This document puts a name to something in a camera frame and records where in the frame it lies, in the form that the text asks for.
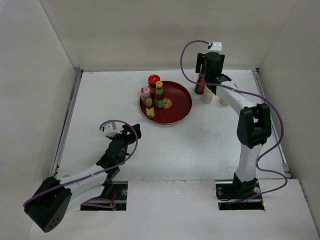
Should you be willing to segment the chili sauce bottle yellow cap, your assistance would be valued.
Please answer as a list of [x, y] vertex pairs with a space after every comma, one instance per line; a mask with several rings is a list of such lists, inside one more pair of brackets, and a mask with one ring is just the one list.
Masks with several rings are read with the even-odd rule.
[[155, 88], [155, 105], [158, 108], [163, 108], [165, 105], [164, 87], [162, 81], [156, 82]]

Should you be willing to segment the red-lid chili sauce jar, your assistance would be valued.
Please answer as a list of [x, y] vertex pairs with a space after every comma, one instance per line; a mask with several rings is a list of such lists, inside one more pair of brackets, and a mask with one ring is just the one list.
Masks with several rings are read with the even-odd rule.
[[156, 83], [160, 80], [161, 78], [157, 74], [152, 74], [148, 77], [148, 85], [152, 95], [156, 93]]

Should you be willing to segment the pink-cap spice jar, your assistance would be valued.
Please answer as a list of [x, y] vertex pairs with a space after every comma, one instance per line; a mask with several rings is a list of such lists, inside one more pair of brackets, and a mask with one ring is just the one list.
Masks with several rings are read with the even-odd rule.
[[140, 95], [140, 100], [143, 105], [146, 105], [146, 100], [151, 97], [151, 91], [148, 86], [142, 87], [141, 88], [141, 95]]

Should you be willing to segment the white bottle cream cap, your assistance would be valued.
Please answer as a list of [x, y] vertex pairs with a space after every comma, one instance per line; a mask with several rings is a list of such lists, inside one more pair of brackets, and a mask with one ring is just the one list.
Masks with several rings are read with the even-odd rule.
[[209, 104], [213, 100], [213, 92], [206, 86], [201, 95], [201, 101], [205, 104]]

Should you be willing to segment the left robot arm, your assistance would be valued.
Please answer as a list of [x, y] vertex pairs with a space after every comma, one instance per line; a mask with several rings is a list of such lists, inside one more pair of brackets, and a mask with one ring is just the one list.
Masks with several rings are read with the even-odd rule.
[[123, 121], [122, 129], [118, 130], [116, 123], [117, 120], [107, 120], [99, 127], [110, 143], [97, 163], [76, 175], [46, 178], [23, 204], [24, 212], [44, 233], [56, 228], [73, 208], [92, 206], [91, 200], [105, 200], [112, 195], [113, 178], [133, 156], [128, 153], [129, 145], [136, 146], [142, 136], [140, 124]]

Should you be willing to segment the small oil bottle cork cap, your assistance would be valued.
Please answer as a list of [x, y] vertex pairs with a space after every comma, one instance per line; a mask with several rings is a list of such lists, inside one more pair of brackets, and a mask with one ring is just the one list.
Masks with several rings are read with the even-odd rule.
[[154, 112], [152, 99], [148, 97], [145, 103], [146, 103], [146, 115], [149, 119], [153, 119], [155, 117], [155, 112]]

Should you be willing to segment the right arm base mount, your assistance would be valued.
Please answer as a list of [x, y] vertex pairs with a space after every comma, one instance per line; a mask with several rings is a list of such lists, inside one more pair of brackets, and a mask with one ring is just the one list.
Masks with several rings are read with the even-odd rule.
[[237, 191], [236, 184], [233, 182], [218, 182], [215, 186], [218, 209], [221, 211], [265, 210], [262, 197], [255, 196], [261, 192], [257, 180], [253, 186], [240, 191]]

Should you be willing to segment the tall soy sauce bottle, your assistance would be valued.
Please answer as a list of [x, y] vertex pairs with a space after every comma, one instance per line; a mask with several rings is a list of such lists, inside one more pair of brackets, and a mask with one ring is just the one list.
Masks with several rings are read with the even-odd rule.
[[206, 87], [205, 77], [202, 73], [198, 74], [197, 84], [195, 85], [194, 92], [198, 95], [202, 95], [204, 93]]

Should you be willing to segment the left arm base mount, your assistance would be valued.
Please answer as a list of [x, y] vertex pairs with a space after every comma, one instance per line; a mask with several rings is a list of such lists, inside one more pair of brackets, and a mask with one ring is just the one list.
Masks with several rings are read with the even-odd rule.
[[113, 181], [104, 186], [102, 194], [80, 206], [81, 211], [126, 211], [128, 182]]

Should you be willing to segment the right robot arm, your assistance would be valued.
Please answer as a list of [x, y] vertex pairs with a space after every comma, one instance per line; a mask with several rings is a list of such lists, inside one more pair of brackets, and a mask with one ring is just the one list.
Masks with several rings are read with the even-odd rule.
[[252, 102], [245, 92], [237, 89], [230, 77], [222, 73], [224, 60], [225, 56], [217, 52], [198, 53], [195, 71], [204, 77], [200, 84], [224, 100], [238, 115], [239, 164], [232, 183], [219, 186], [217, 190], [240, 199], [249, 196], [257, 187], [256, 161], [272, 133], [271, 114], [266, 103]]

